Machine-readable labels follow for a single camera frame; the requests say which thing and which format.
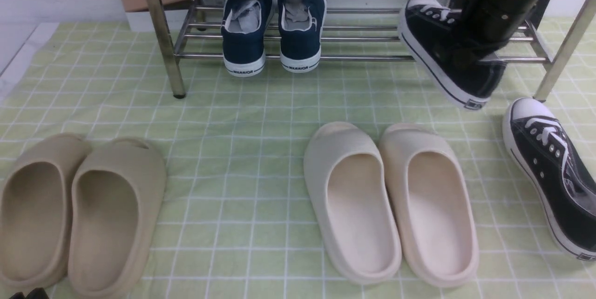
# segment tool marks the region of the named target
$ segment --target shoe insole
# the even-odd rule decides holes
[[[283,29],[306,31],[311,27],[311,13],[302,0],[284,0]]]
[[[381,167],[371,155],[353,155],[333,170],[328,184],[332,233],[341,255],[359,272],[381,272],[394,257]]]
[[[138,205],[132,187],[112,172],[90,171],[79,180],[77,246],[74,255],[90,291],[111,286],[121,275],[134,243]]]
[[[260,27],[261,8],[258,0],[242,0],[230,13],[228,31],[239,34],[255,32]]]
[[[436,274],[458,274],[472,258],[466,197],[454,164],[419,153],[408,168],[409,210],[423,263]]]
[[[17,172],[2,199],[0,263],[15,280],[42,273],[57,252],[64,219],[62,182],[50,163]]]

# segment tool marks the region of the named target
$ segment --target shoe rack bar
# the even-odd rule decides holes
[[[194,53],[185,51],[187,40],[221,40],[219,34],[219,23],[208,22],[206,20],[206,13],[223,11],[222,7],[205,6],[202,0],[192,0],[192,4],[188,9],[187,16],[183,22],[180,34],[176,42],[172,42],[172,36],[168,23],[166,22],[166,15],[164,12],[162,0],[147,0],[149,5],[149,14],[153,21],[153,26],[156,31],[158,44],[166,72],[172,87],[174,97],[182,99],[186,96],[183,79],[180,74],[178,63],[181,59],[199,59],[199,60],[220,60],[223,58],[222,53]],[[399,8],[328,8],[329,14],[398,14]],[[590,24],[592,18],[596,14],[596,0],[586,0],[583,8],[577,15],[568,35],[562,43],[557,54],[552,57],[546,47],[545,42],[536,32],[536,29],[530,23],[524,23],[518,27],[517,32],[522,33],[522,36],[515,36],[511,38],[511,42],[515,43],[529,43],[536,57],[525,56],[505,56],[501,57],[503,61],[509,63],[526,63],[526,64],[541,64],[545,67],[546,75],[542,80],[534,98],[544,101],[547,95],[553,89],[557,82],[564,66],[569,61],[573,51],[579,44],[579,40]],[[268,29],[277,30],[277,24],[272,24]],[[324,31],[361,31],[361,32],[390,32],[385,36],[324,36],[322,42],[359,42],[362,44],[373,42],[399,42],[399,37],[394,34],[398,29],[397,25],[328,25],[324,27]],[[201,33],[196,30],[211,32]],[[277,41],[279,36],[276,34],[266,34],[265,39],[268,41]],[[267,54],[266,59],[279,59],[278,54]],[[413,61],[410,55],[322,55],[322,61],[389,61],[389,62],[403,62]]]

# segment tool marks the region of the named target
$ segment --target green grid tablecloth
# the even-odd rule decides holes
[[[553,47],[571,22],[541,25]],[[596,28],[590,29],[547,105],[590,169],[596,168]],[[219,42],[190,42],[217,51]],[[275,52],[275,44],[267,45]],[[400,44],[325,45],[326,53],[396,53]],[[527,54],[525,44],[504,54]],[[530,182],[506,154],[501,116],[535,91],[537,65],[510,65],[479,112],[451,106],[413,63],[321,63],[292,75],[268,61],[233,78],[220,61],[182,61],[185,100],[172,97],[155,34],[125,23],[62,24],[0,103],[0,169],[63,131],[93,144],[146,137],[168,160],[168,188],[135,299],[572,299],[596,297],[596,264],[559,252]],[[445,137],[467,178],[481,248],[477,278],[457,289],[426,285],[402,263],[377,286],[342,278],[323,249],[302,156],[322,124],[349,121],[375,140],[396,122]],[[48,289],[73,296],[67,280]],[[8,298],[2,288],[0,297]]]

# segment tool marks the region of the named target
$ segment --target sneaker toe cap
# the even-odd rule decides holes
[[[532,98],[523,98],[513,103],[511,109],[511,119],[521,119],[530,116],[546,116],[549,118],[555,118],[553,113],[540,101]]]

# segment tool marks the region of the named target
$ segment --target slide sandal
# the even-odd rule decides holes
[[[58,134],[26,150],[0,190],[0,279],[30,291],[65,274],[72,223],[70,188],[91,146]]]
[[[153,146],[117,138],[85,159],[73,182],[68,277],[82,298],[115,299],[142,275],[166,187]]]
[[[395,124],[379,143],[385,182],[412,271],[433,286],[474,277],[479,249],[466,182],[447,141]]]
[[[304,176],[337,271],[363,285],[391,278],[402,252],[373,140],[346,122],[324,125],[306,148]]]

